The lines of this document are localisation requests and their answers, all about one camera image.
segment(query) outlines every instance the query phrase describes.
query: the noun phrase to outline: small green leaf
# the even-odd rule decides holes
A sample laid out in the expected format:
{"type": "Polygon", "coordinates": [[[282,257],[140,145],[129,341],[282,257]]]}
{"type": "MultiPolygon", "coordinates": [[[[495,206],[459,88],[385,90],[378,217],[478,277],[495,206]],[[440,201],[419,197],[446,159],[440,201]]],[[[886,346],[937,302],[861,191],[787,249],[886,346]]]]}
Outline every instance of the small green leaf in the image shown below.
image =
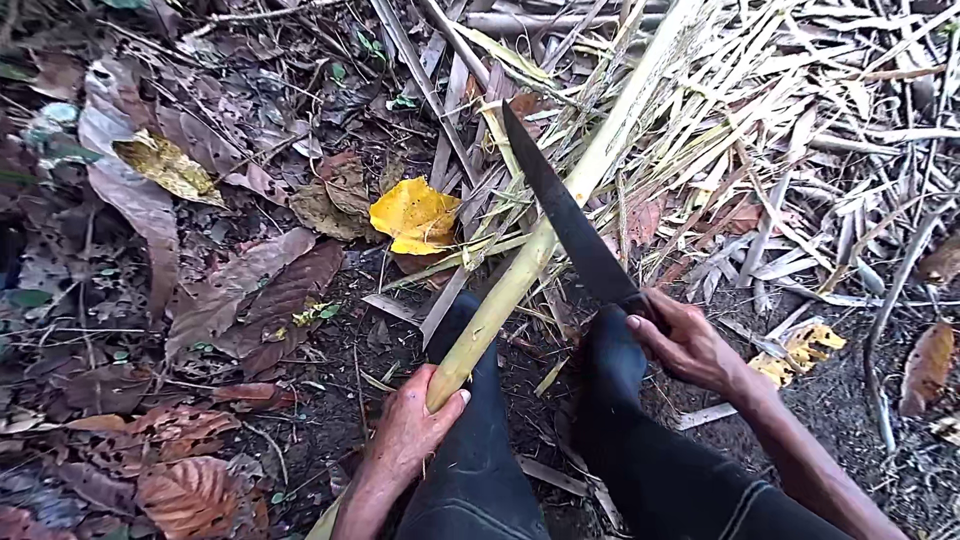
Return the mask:
{"type": "Polygon", "coordinates": [[[321,319],[329,319],[330,317],[337,314],[337,311],[340,310],[339,304],[333,304],[327,307],[324,307],[324,310],[320,312],[321,319]]]}
{"type": "Polygon", "coordinates": [[[333,80],[337,83],[341,83],[347,77],[347,70],[344,69],[344,65],[338,61],[330,65],[330,74],[333,75],[333,80]]]}
{"type": "Polygon", "coordinates": [[[17,307],[40,307],[50,302],[54,295],[45,290],[16,289],[10,292],[11,303],[17,307]]]}
{"type": "Polygon", "coordinates": [[[20,81],[23,83],[31,83],[34,80],[34,78],[31,77],[26,71],[4,61],[0,61],[0,78],[11,79],[13,81],[20,81]]]}
{"type": "Polygon", "coordinates": [[[112,8],[121,10],[139,10],[150,5],[150,0],[100,0],[112,8]]]}

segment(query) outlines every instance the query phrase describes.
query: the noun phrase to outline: leg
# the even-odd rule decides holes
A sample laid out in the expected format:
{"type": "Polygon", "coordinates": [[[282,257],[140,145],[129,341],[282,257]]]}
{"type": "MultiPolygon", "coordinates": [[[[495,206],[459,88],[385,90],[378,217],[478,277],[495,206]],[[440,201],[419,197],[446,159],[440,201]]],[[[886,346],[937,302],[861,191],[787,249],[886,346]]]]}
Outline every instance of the leg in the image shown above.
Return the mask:
{"type": "Polygon", "coordinates": [[[626,314],[604,307],[585,343],[574,444],[634,534],[649,538],[846,538],[770,484],[644,415],[646,356],[626,314]]]}
{"type": "MultiPolygon", "coordinates": [[[[439,363],[479,302],[461,292],[427,345],[439,363]]],[[[530,483],[510,451],[496,348],[473,369],[470,403],[453,425],[407,506],[396,538],[546,539],[530,483]]]]}

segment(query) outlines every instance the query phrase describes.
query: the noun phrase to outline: twig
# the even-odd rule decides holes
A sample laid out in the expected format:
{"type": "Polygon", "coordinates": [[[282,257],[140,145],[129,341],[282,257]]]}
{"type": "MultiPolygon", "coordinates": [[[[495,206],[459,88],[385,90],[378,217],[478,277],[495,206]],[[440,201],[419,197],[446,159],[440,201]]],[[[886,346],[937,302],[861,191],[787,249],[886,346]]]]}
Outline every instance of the twig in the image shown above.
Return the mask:
{"type": "Polygon", "coordinates": [[[287,486],[290,484],[290,478],[287,475],[287,463],[286,461],[283,460],[283,451],[280,449],[279,445],[276,443],[274,438],[271,437],[270,434],[267,433],[266,431],[255,428],[250,424],[248,424],[247,422],[243,423],[243,427],[267,439],[267,443],[269,443],[270,446],[274,449],[274,452],[276,452],[276,458],[280,461],[280,472],[283,473],[283,489],[286,489],[287,486]]]}
{"type": "Polygon", "coordinates": [[[446,117],[444,104],[440,103],[440,98],[437,97],[437,90],[430,82],[430,77],[426,74],[426,71],[423,71],[423,65],[420,63],[420,55],[417,54],[413,43],[410,42],[410,38],[407,37],[406,32],[403,30],[403,25],[400,24],[399,19],[396,17],[393,6],[387,0],[372,0],[372,2],[377,15],[379,15],[380,20],[383,21],[383,26],[387,30],[387,34],[390,36],[390,39],[393,40],[394,44],[396,44],[403,61],[413,72],[414,79],[420,86],[420,91],[423,92],[423,97],[427,103],[430,104],[430,109],[433,110],[433,113],[437,115],[438,120],[440,120],[440,125],[444,127],[444,133],[446,133],[446,136],[450,139],[450,145],[453,146],[454,152],[457,153],[457,158],[459,158],[463,164],[464,171],[467,173],[470,183],[480,185],[481,179],[470,165],[467,149],[464,148],[464,143],[460,141],[460,135],[453,127],[453,124],[450,123],[450,119],[446,117]]]}
{"type": "Polygon", "coordinates": [[[363,440],[365,443],[368,443],[370,442],[370,428],[367,427],[367,411],[363,409],[363,383],[360,382],[360,360],[357,359],[356,343],[353,344],[353,371],[357,376],[357,404],[360,405],[360,421],[363,427],[363,440]]]}

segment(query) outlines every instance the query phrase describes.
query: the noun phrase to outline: knife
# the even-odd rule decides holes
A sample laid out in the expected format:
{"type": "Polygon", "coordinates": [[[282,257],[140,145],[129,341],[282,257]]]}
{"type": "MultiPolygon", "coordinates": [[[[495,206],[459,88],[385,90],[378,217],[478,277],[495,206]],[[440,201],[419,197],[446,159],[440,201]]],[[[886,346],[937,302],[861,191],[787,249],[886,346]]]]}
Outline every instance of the knife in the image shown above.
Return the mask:
{"type": "Polygon", "coordinates": [[[503,102],[503,123],[527,184],[537,195],[543,213],[550,220],[590,296],[607,304],[617,304],[628,313],[650,320],[661,331],[669,332],[646,293],[636,288],[600,234],[590,225],[506,100],[503,102]]]}

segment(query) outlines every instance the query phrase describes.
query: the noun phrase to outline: bamboo stalk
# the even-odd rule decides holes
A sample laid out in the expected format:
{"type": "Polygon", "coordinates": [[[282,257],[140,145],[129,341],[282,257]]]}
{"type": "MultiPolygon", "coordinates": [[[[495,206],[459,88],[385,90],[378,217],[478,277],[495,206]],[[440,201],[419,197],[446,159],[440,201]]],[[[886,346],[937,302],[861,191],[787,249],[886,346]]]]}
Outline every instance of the bamboo stalk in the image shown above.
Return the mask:
{"type": "MultiPolygon", "coordinates": [[[[716,0],[706,0],[712,6],[716,0]]],[[[566,187],[582,206],[589,194],[616,165],[631,140],[635,127],[653,120],[656,107],[649,107],[654,91],[667,66],[686,55],[690,40],[702,32],[699,26],[705,0],[678,0],[663,18],[646,54],[630,77],[623,93],[613,105],[608,119],[597,131],[583,157],[566,177],[566,187]]],[[[464,380],[496,337],[504,321],[514,310],[550,260],[557,247],[557,235],[550,223],[541,218],[530,239],[514,262],[477,309],[467,327],[441,362],[427,388],[427,408],[437,411],[464,380]]]]}

